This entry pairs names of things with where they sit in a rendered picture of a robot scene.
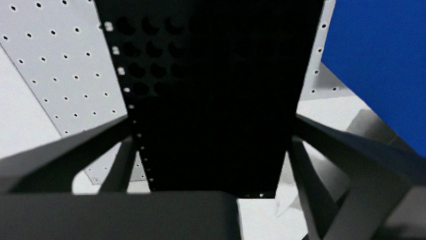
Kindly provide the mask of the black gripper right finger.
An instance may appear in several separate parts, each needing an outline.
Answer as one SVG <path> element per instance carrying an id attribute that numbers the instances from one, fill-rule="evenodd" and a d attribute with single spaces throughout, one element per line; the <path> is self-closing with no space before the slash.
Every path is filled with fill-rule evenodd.
<path id="1" fill-rule="evenodd" d="M 303 141 L 348 175 L 340 209 Z M 309 240 L 426 240 L 426 157 L 299 113 L 287 152 Z"/>

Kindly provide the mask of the blue bin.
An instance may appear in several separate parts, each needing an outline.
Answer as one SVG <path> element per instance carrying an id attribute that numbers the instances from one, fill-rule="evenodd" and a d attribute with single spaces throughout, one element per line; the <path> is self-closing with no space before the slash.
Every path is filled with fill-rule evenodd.
<path id="1" fill-rule="evenodd" d="M 336 0 L 320 61 L 426 157 L 426 0 Z"/>

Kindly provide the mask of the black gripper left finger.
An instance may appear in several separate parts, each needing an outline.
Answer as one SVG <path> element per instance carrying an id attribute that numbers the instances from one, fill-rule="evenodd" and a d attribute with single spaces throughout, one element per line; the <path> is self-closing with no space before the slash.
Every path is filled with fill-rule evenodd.
<path id="1" fill-rule="evenodd" d="M 128 192 L 137 146 L 127 114 L 0 158 L 0 191 L 75 193 L 76 177 L 121 142 L 96 193 Z"/>

